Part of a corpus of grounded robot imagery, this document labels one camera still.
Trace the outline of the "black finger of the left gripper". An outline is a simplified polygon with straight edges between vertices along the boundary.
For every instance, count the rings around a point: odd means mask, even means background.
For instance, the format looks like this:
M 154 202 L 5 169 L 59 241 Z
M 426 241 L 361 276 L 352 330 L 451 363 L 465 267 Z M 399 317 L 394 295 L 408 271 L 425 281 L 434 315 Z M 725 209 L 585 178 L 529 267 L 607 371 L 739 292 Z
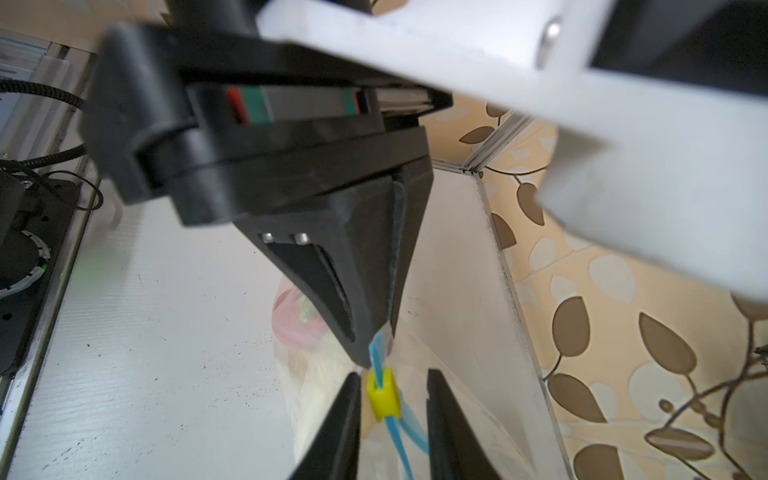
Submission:
M 433 169 L 422 157 L 382 176 L 236 222 L 312 302 L 349 358 L 396 326 Z

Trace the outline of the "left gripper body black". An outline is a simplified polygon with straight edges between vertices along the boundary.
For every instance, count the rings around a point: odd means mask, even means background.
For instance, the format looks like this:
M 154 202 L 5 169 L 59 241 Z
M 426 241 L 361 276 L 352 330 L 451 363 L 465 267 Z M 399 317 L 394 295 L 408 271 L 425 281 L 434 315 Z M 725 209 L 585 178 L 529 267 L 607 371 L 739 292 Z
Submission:
M 259 1 L 171 1 L 102 38 L 79 126 L 122 200 L 169 197 L 229 223 L 428 158 L 423 115 L 452 96 L 259 35 Z

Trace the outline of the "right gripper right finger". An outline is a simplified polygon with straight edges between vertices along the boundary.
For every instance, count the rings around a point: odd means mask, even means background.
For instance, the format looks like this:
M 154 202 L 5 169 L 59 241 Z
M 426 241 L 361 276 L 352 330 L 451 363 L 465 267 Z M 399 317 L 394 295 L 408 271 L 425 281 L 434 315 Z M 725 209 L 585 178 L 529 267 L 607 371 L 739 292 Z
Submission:
M 499 480 L 440 370 L 428 371 L 427 392 L 431 478 Z

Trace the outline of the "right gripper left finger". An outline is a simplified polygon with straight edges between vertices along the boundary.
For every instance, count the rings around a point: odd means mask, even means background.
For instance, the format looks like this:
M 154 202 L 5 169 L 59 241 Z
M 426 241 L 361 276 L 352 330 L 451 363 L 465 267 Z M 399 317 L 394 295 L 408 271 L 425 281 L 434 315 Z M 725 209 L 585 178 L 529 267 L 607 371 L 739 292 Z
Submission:
M 361 433 L 361 378 L 345 378 L 308 451 L 290 479 L 355 480 Z

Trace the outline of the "clear zip top bag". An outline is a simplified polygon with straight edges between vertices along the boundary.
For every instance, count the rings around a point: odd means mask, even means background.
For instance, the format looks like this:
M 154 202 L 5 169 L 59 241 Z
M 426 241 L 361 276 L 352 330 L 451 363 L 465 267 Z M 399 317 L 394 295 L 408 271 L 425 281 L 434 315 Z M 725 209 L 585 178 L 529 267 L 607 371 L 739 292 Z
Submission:
M 295 285 L 287 278 L 281 278 L 275 300 L 292 286 Z M 305 350 L 312 351 L 322 344 L 341 347 L 328 328 L 314 348 Z M 274 336 L 274 359 L 293 429 L 294 457 L 301 460 L 325 418 L 311 436 L 296 435 L 286 393 L 286 364 L 290 349 L 302 348 L 286 347 Z M 430 369 L 438 369 L 445 375 L 484 453 L 500 476 L 504 479 L 533 478 L 533 467 L 501 422 L 416 333 L 405 326 L 399 326 L 396 332 L 386 328 L 374 337 L 368 353 L 374 361 L 370 369 L 351 360 L 358 368 L 353 372 L 361 377 L 360 478 L 429 478 L 427 375 Z

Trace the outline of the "white radish green leaves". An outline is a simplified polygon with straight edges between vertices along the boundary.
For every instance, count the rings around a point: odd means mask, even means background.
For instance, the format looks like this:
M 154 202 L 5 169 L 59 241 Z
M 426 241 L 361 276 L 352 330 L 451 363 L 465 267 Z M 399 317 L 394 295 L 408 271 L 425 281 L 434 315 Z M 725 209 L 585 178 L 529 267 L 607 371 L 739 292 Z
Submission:
M 322 344 L 312 351 L 288 351 L 287 403 L 297 436 L 316 432 L 345 378 L 357 370 L 346 352 L 335 344 Z

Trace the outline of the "red apple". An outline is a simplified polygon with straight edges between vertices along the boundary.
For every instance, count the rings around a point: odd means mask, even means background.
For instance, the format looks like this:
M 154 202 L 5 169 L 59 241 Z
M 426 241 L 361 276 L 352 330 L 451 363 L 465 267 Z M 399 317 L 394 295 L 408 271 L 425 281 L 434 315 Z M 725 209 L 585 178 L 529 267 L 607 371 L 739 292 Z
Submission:
M 289 348 L 314 348 L 328 330 L 314 304 L 297 287 L 280 293 L 273 305 L 272 331 Z

